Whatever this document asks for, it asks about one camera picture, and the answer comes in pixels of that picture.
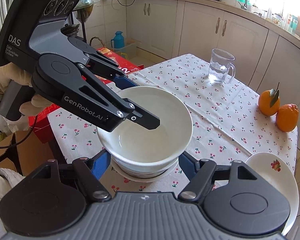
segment blue thermos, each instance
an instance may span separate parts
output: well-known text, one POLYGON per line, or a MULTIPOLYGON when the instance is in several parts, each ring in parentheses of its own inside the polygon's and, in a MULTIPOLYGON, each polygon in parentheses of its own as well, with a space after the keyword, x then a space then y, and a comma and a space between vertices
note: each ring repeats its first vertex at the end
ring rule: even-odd
POLYGON ((111 39, 111 47, 112 47, 112 41, 114 42, 114 46, 112 48, 120 49, 124 47, 124 37, 121 35, 121 31, 117 31, 115 33, 115 37, 111 39))

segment gloved hand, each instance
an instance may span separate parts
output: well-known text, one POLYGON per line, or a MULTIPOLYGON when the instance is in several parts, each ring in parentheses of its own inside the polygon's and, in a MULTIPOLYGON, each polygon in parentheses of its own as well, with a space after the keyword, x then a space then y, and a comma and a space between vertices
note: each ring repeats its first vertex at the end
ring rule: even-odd
MULTIPOLYGON (((0 67, 0 101, 11 80, 20 85, 32 87, 30 73, 22 70, 13 63, 2 66, 0 67)), ((19 111, 26 116, 34 116, 51 105, 52 103, 49 100, 40 95, 34 95, 31 101, 25 102, 20 106, 19 111)))

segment tablecloth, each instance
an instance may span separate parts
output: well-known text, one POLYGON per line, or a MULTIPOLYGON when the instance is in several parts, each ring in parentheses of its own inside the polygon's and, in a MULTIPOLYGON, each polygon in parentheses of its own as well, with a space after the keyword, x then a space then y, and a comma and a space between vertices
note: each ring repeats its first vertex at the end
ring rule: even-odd
MULTIPOLYGON (((193 119, 193 137, 186 151, 196 159, 208 158, 217 164, 232 160, 246 161, 257 152, 271 152, 284 160, 292 172, 296 162, 297 128, 280 131, 275 116, 266 117, 258 110, 258 94, 234 79, 230 84, 210 82, 209 63, 186 54, 131 74, 139 85, 165 89, 180 98, 193 119)), ((113 83, 113 91, 119 91, 113 83)), ((68 163, 93 157, 103 147, 96 127, 58 109, 48 115, 52 131, 68 163)), ((110 165, 100 179, 109 192, 174 192, 189 182, 179 166, 168 176, 153 183, 130 181, 110 165)), ((216 187, 225 182, 216 182, 216 187)))

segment mug handle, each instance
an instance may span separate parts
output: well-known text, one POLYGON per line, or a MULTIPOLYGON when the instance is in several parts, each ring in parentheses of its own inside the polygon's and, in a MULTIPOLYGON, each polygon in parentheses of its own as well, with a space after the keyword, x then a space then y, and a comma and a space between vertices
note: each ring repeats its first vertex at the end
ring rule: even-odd
POLYGON ((233 80, 233 78, 234 78, 234 75, 235 75, 235 67, 234 67, 234 65, 233 65, 232 63, 229 63, 229 65, 228 65, 228 66, 230 66, 230 67, 232 68, 232 76, 231 76, 231 78, 230 78, 229 82, 225 82, 225 81, 223 81, 223 82, 224 82, 224 84, 229 84, 229 83, 231 83, 231 82, 232 82, 232 80, 233 80))

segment glass mug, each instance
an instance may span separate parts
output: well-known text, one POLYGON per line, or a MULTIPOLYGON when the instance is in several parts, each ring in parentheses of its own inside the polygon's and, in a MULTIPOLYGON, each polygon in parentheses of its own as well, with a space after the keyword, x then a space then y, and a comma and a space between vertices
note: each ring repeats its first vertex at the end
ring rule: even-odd
POLYGON ((213 49, 209 65, 209 79, 217 83, 231 83, 235 75, 235 67, 232 64, 233 61, 234 56, 230 53, 222 49, 213 49), (226 82, 226 77, 228 76, 230 68, 232 68, 232 76, 230 80, 226 82))

